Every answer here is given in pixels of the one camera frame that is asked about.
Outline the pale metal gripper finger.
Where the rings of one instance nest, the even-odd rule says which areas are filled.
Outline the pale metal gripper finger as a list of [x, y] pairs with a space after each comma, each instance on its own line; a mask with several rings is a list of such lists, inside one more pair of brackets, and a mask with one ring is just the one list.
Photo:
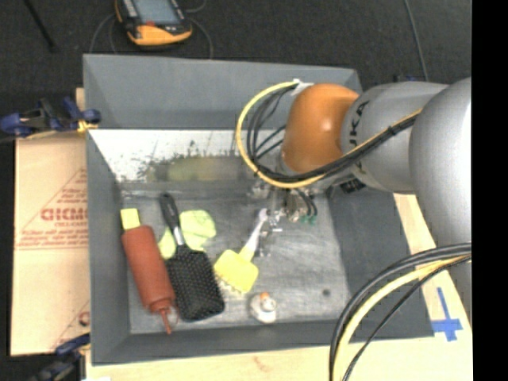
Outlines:
[[282, 232], [279, 219], [279, 215], [269, 216], [262, 224], [257, 248], [258, 256], [267, 257], [271, 255], [271, 248], [275, 244], [277, 236]]
[[265, 182], [255, 182], [250, 190], [251, 198], [268, 198], [273, 187]]

